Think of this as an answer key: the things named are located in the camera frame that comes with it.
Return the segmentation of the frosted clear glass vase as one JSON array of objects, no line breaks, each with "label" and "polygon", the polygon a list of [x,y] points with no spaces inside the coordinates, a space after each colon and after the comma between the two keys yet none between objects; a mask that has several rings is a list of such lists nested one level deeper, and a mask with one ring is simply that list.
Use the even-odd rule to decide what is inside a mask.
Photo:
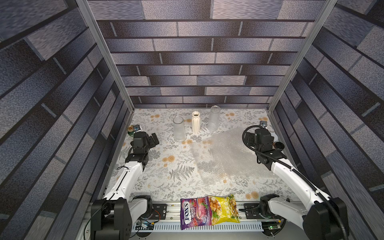
[{"label": "frosted clear glass vase", "polygon": [[174,139],[176,142],[183,142],[186,140],[186,130],[184,125],[184,119],[180,116],[176,116],[173,119],[174,127]]}]

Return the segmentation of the clear textured glass vase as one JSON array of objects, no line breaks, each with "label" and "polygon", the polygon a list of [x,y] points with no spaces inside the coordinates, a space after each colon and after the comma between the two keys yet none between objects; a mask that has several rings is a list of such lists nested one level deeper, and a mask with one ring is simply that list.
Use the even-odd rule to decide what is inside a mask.
[{"label": "clear textured glass vase", "polygon": [[212,106],[209,116],[209,121],[207,124],[207,129],[210,132],[215,132],[220,126],[220,112],[221,108],[219,106]]}]

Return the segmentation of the white ribbed ceramic vase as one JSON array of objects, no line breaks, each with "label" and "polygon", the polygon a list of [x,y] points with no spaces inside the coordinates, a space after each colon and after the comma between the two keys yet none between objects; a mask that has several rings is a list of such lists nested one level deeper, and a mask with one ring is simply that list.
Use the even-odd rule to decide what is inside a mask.
[{"label": "white ribbed ceramic vase", "polygon": [[194,111],[192,116],[192,131],[194,134],[198,134],[201,127],[201,115],[198,111]]}]

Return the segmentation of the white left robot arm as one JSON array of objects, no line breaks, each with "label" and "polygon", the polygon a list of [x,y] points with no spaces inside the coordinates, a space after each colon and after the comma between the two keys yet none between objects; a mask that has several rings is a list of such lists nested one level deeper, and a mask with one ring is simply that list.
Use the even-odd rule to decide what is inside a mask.
[{"label": "white left robot arm", "polygon": [[138,178],[149,161],[150,149],[160,144],[155,133],[149,135],[140,126],[134,126],[134,136],[119,180],[104,198],[94,201],[91,207],[90,236],[85,240],[128,240],[134,223],[152,215],[153,204],[149,195],[129,197]]}]

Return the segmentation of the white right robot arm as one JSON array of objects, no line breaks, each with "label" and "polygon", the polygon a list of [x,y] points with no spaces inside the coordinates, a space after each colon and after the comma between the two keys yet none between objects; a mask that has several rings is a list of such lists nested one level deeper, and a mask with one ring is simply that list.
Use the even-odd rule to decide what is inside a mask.
[{"label": "white right robot arm", "polygon": [[275,141],[264,123],[242,133],[245,147],[255,153],[257,163],[280,177],[303,204],[295,205],[277,194],[260,198],[256,211],[263,217],[279,216],[300,227],[310,240],[347,240],[349,222],[346,204],[316,187],[283,153],[284,144]]}]

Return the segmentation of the red jam jar black lid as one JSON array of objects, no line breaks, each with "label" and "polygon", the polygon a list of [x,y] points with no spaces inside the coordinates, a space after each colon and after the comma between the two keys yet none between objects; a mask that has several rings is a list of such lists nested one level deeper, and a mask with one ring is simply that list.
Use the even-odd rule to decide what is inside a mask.
[{"label": "red jam jar black lid", "polygon": [[285,145],[282,142],[275,142],[274,147],[278,151],[282,151],[285,148]]}]

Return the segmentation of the green beverage can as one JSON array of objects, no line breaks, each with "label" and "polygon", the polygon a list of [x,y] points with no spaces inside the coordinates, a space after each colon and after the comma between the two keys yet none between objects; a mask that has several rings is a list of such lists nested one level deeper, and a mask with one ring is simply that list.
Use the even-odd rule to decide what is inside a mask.
[{"label": "green beverage can", "polygon": [[140,132],[142,130],[140,125],[131,125],[127,128],[127,133],[129,136],[133,137],[136,132]]}]

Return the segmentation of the yellow snack bag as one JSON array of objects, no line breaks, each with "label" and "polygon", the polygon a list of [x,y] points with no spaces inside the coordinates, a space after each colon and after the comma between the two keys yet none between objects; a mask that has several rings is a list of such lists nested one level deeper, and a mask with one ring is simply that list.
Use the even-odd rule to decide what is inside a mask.
[{"label": "yellow snack bag", "polygon": [[234,195],[228,195],[227,197],[209,196],[209,203],[212,212],[212,225],[225,222],[240,223],[240,216]]}]

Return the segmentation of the purple Fox's candy bag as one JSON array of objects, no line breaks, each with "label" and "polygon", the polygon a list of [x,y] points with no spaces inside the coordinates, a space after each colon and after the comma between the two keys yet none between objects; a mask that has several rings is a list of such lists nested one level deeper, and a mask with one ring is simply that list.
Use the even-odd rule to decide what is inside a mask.
[{"label": "purple Fox's candy bag", "polygon": [[181,230],[212,225],[209,197],[181,199]]}]

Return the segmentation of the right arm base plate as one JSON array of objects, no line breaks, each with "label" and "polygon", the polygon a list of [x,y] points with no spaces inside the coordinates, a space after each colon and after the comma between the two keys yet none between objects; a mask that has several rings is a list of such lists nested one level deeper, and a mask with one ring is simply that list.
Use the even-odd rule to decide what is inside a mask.
[{"label": "right arm base plate", "polygon": [[262,215],[259,208],[259,203],[245,203],[243,206],[243,213],[247,220],[282,220],[283,218],[278,215]]}]

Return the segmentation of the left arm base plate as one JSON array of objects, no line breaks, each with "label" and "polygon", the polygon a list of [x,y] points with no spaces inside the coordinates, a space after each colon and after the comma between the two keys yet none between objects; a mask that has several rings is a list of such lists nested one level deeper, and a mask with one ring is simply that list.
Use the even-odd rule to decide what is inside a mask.
[{"label": "left arm base plate", "polygon": [[167,204],[153,204],[152,212],[149,215],[144,214],[139,220],[165,220],[167,216]]}]

